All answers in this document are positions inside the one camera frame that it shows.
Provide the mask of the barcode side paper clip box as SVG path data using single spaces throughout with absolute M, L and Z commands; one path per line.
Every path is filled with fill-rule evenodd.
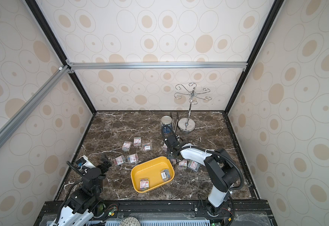
M 170 172 L 169 172 L 169 169 L 163 169 L 161 170 L 160 172 L 160 175 L 161 175 L 161 178 L 164 182 L 168 181 L 171 179 L 171 175 L 170 175 Z

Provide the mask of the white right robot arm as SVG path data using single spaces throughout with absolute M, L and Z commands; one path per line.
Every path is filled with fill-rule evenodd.
M 192 160 L 204 165 L 212 182 L 208 206 L 219 209 L 230 196 L 230 192 L 244 186 L 244 176 L 227 151 L 204 149 L 180 140 L 176 134 L 163 135 L 168 157 Z

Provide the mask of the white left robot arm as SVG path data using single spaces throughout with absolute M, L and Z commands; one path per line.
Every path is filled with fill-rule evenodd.
M 71 185 L 69 191 L 57 211 L 52 226 L 83 226 L 91 218 L 101 217 L 105 213 L 104 200 L 100 198 L 103 191 L 105 173 L 112 166 L 107 156 L 101 158 L 99 165 L 93 165 L 88 157 L 83 155 L 74 164 L 67 165 L 81 179 Z

